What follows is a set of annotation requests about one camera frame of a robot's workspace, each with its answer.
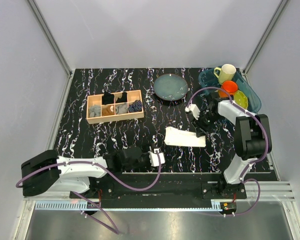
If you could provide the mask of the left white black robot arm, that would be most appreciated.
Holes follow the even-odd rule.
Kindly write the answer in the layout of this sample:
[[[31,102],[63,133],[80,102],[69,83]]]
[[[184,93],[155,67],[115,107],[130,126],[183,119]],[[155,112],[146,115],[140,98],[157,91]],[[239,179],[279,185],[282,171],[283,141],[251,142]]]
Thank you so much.
[[[87,198],[98,193],[92,179],[101,179],[108,172],[121,174],[152,165],[152,153],[138,146],[117,150],[95,158],[69,158],[56,150],[46,150],[21,164],[22,188],[25,197],[45,192],[77,192]]]

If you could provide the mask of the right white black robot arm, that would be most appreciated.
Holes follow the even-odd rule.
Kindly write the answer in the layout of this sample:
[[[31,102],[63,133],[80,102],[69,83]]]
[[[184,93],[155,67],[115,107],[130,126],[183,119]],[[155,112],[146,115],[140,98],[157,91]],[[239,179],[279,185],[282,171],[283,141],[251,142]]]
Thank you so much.
[[[212,124],[221,117],[234,125],[235,155],[216,185],[218,195],[226,199],[240,191],[252,166],[271,152],[269,118],[265,114],[255,114],[244,109],[233,97],[220,97],[216,92],[207,96],[207,103],[206,112],[196,104],[188,104],[185,111],[192,113],[194,117],[192,124],[197,137],[207,135]]]

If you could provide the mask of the white underwear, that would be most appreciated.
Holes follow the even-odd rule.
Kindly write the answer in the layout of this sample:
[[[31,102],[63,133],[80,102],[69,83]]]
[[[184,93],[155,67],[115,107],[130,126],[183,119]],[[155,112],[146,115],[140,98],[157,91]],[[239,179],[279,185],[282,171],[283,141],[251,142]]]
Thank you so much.
[[[165,128],[164,143],[168,146],[205,148],[206,136],[197,137],[195,132],[169,126]]]

